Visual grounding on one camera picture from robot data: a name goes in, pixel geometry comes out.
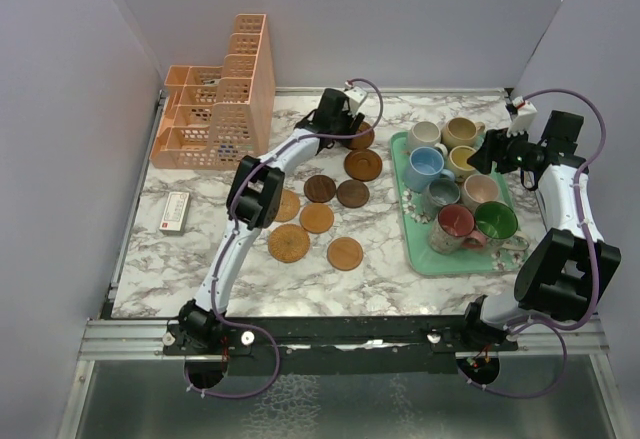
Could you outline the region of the brown ringed wooden coaster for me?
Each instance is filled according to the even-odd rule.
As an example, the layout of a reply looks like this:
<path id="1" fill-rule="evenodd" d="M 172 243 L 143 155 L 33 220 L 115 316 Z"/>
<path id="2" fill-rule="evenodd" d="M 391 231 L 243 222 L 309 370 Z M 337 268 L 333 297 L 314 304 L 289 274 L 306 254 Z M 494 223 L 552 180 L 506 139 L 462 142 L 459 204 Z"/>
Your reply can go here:
<path id="1" fill-rule="evenodd" d="M 375 139 L 375 132 L 372 130 L 371 125 L 363 121 L 357 130 L 359 136 L 357 138 L 351 139 L 346 145 L 350 150 L 362 150 L 367 149 L 371 146 Z"/>

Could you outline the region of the dark brown wooden coaster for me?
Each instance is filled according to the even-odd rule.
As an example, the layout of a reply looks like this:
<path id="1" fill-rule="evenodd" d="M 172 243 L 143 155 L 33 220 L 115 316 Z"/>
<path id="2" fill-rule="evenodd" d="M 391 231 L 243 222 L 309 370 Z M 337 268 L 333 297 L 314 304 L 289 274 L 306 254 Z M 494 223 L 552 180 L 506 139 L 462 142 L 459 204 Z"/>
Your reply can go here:
<path id="1" fill-rule="evenodd" d="M 336 195 L 335 181 L 326 175 L 313 175 L 304 183 L 306 198 L 313 203 L 327 203 Z"/>

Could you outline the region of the dark walnut coaster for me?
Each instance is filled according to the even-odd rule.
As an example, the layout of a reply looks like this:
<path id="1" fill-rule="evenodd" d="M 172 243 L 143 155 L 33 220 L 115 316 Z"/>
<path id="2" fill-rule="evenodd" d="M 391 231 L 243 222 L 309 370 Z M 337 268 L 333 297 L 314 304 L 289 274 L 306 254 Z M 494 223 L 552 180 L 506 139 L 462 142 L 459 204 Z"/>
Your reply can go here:
<path id="1" fill-rule="evenodd" d="M 369 198 L 370 192 L 365 183 L 350 179 L 341 182 L 336 190 L 338 201 L 347 208 L 360 208 Z"/>

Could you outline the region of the mint green tray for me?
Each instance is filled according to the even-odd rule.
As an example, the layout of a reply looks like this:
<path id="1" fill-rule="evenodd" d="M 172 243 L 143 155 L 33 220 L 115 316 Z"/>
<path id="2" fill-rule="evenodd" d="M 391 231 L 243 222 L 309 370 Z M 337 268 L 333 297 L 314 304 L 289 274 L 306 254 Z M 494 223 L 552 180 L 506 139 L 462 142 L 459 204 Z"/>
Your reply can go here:
<path id="1" fill-rule="evenodd" d="M 523 251 L 502 248 L 493 253 L 462 248 L 449 255 L 439 254 L 430 248 L 428 235 L 433 221 L 429 221 L 424 212 L 421 194 L 407 188 L 403 182 L 404 171 L 409 165 L 407 137 L 406 131 L 395 133 L 390 139 L 390 151 L 406 252 L 413 270 L 426 277 L 500 274 L 519 270 L 532 252 L 531 247 Z"/>

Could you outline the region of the peach mesh file organizer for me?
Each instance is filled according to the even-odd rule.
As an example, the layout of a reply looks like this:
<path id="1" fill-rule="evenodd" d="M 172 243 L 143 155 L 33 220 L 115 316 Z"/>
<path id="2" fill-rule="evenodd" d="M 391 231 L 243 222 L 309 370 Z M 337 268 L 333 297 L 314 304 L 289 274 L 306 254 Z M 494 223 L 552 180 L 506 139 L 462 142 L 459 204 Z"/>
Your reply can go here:
<path id="1" fill-rule="evenodd" d="M 164 86 L 155 168 L 233 170 L 266 153 L 276 93 L 267 16 L 237 15 L 220 66 L 172 65 Z"/>

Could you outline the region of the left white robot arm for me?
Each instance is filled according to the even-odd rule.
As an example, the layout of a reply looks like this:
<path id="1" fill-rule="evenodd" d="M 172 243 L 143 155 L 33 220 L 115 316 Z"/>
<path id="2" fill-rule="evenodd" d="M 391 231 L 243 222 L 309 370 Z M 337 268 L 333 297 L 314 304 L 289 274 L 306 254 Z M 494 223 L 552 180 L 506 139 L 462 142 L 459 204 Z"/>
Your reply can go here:
<path id="1" fill-rule="evenodd" d="M 227 197 L 221 244 L 194 298 L 178 313 L 179 330 L 195 351 L 206 354 L 220 344 L 221 321 L 231 289 L 254 241 L 277 215 L 286 176 L 336 141 L 353 139 L 364 120 L 359 112 L 367 92 L 353 84 L 327 88 L 318 106 L 295 124 L 273 150 L 240 160 Z"/>

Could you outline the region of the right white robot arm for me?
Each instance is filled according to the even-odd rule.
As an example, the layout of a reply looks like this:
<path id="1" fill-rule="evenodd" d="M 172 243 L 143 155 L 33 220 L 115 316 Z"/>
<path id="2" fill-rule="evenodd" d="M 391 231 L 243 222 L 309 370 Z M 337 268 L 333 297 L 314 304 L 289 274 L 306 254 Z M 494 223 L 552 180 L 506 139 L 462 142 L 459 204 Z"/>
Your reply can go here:
<path id="1" fill-rule="evenodd" d="M 469 163 L 481 173 L 531 173 L 547 232 L 518 272 L 513 293 L 481 296 L 467 306 L 459 337 L 472 350 L 500 343 L 527 324 L 582 327 L 621 262 L 619 248 L 604 241 L 591 213 L 589 162 L 575 153 L 583 117 L 553 111 L 533 143 L 528 129 L 535 107 L 524 102 L 509 112 L 510 126 L 488 130 Z"/>

